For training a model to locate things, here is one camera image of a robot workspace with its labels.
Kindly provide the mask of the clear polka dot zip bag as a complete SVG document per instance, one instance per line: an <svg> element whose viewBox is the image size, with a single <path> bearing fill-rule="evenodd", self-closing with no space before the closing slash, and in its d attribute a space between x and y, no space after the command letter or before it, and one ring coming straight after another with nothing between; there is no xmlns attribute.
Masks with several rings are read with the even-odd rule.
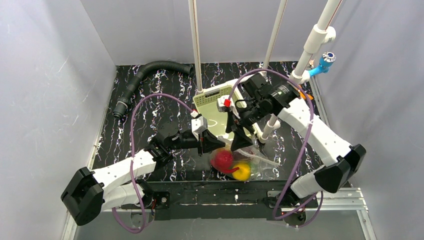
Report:
<svg viewBox="0 0 424 240"><path fill-rule="evenodd" d="M251 175L250 175L250 179L246 182L257 181L257 180L273 180L274 179L274 177L272 176L273 170L280 166L279 163L268 159L264 154L262 154L262 157L260 157L260 158L250 158L250 157L241 155L240 153L237 153L236 151L231 151L231 144L232 144L233 140L225 139L222 136L219 136L218 139L225 142L225 147L218 148L218 149L216 149L216 150L214 150L210 153L209 162L210 162L210 165L214 169L215 169L215 167L213 165L213 158L215 157L215 154L219 151L227 150L227 151L230 151L232 153L232 157L233 157L233 162L232 162L231 168L234 168L234 166L237 163L248 163L248 164L250 164ZM255 150L259 151L259 149L255 145L240 148L240 149L242 149L244 151L247 151L248 149L252 149L252 150L255 149ZM229 178L234 179L232 174L224 174L224 175L228 176Z"/></svg>

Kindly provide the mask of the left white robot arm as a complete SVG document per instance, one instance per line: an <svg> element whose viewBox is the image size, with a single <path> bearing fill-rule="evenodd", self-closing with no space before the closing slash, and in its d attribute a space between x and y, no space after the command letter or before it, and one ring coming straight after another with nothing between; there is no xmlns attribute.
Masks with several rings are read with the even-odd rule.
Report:
<svg viewBox="0 0 424 240"><path fill-rule="evenodd" d="M122 205L147 205L153 192L145 183L131 181L167 165L173 150L197 149L199 155L225 147L225 142L208 130L200 117L191 121L191 129L180 131L176 123L163 124L146 147L110 166L78 169L63 193L61 201L78 226L94 220L102 211Z"/></svg>

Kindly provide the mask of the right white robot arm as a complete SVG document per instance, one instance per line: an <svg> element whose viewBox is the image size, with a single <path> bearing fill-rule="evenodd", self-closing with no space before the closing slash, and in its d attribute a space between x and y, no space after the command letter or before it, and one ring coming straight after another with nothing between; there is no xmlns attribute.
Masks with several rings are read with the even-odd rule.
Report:
<svg viewBox="0 0 424 240"><path fill-rule="evenodd" d="M253 144L245 130L254 133L253 124L267 115L275 115L296 130L319 155L323 165L306 175L297 177L289 185L288 195L300 200L320 191L336 193L359 169L366 149L361 144L352 145L334 133L300 96L299 89L282 82L272 86L256 73L242 83L248 93L246 107L224 95L216 105L226 112L226 132L232 132L231 150Z"/></svg>

